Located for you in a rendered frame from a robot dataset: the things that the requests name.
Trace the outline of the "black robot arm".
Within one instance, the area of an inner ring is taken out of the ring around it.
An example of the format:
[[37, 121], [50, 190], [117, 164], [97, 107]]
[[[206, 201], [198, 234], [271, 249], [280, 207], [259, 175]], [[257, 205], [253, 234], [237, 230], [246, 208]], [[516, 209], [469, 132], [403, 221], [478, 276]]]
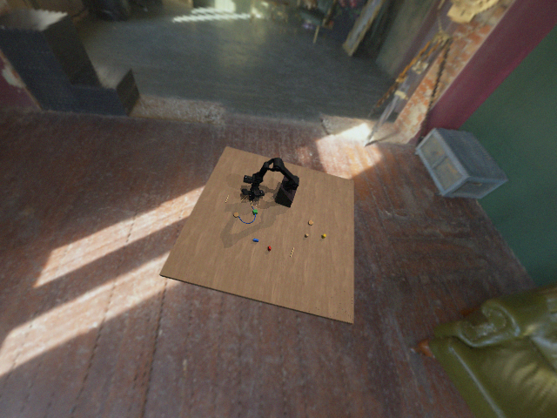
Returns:
[[[269, 165], [273, 163], [273, 168], [270, 168]], [[293, 176], [292, 173], [285, 167], [284, 162], [281, 158], [272, 158], [269, 161], [264, 162], [262, 168], [259, 172], [253, 173], [251, 176], [244, 176], [245, 183], [253, 184], [254, 186], [259, 186], [260, 183], [264, 182], [263, 177], [265, 176], [266, 172], [270, 170], [272, 172], [281, 172], [289, 181], [284, 181], [283, 188], [288, 190], [296, 190], [299, 186], [299, 177]], [[259, 198], [261, 197], [263, 192], [259, 191], [258, 189], [253, 189], [253, 197]]]

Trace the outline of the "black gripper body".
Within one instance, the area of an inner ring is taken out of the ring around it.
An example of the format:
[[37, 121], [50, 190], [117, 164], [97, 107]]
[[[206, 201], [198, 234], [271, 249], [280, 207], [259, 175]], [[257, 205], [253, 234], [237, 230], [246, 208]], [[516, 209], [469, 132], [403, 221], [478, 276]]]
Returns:
[[[253, 193], [252, 190], [253, 190], [253, 189], [256, 190], [256, 189], [258, 189], [258, 188], [259, 188], [258, 186], [254, 186], [254, 185], [252, 184], [252, 187], [250, 188], [250, 191], [247, 191], [247, 189], [242, 189], [241, 192], [243, 193], [243, 195], [248, 195], [248, 194], [249, 194], [249, 195], [252, 195], [252, 193]], [[259, 190], [259, 191], [260, 191], [260, 192], [263, 192], [263, 190]], [[262, 196], [265, 196], [265, 193], [264, 193], [264, 192], [263, 192]]]

